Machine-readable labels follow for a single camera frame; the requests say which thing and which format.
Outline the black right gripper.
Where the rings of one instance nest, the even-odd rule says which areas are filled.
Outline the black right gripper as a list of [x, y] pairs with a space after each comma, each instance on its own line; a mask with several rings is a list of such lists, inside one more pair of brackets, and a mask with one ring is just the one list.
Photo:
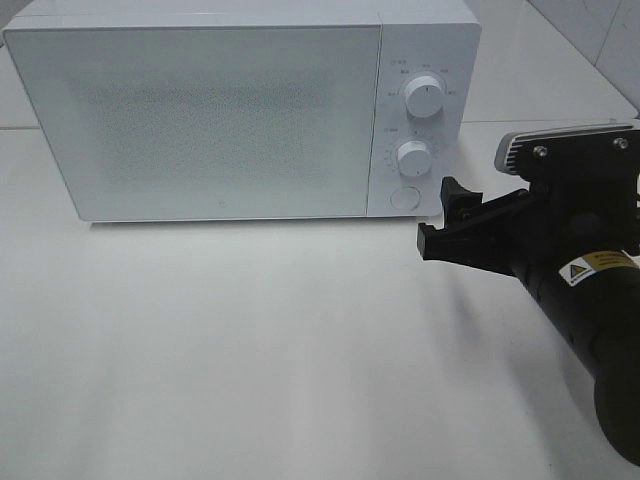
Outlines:
[[549, 151], [519, 153], [516, 167], [529, 191], [486, 200], [455, 178], [441, 185], [443, 228], [420, 223], [417, 248], [424, 261], [442, 261], [513, 274], [524, 236], [533, 228], [533, 196], [553, 253], [598, 250], [639, 254], [639, 132], [550, 141]]

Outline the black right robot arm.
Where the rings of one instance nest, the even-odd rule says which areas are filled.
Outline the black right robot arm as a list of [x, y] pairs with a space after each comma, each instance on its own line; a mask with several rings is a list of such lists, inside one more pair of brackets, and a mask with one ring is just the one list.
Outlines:
[[606, 439], [637, 463], [639, 126], [510, 133], [494, 165], [526, 187], [488, 201], [444, 178], [444, 225], [420, 224], [418, 251], [518, 279], [592, 375]]

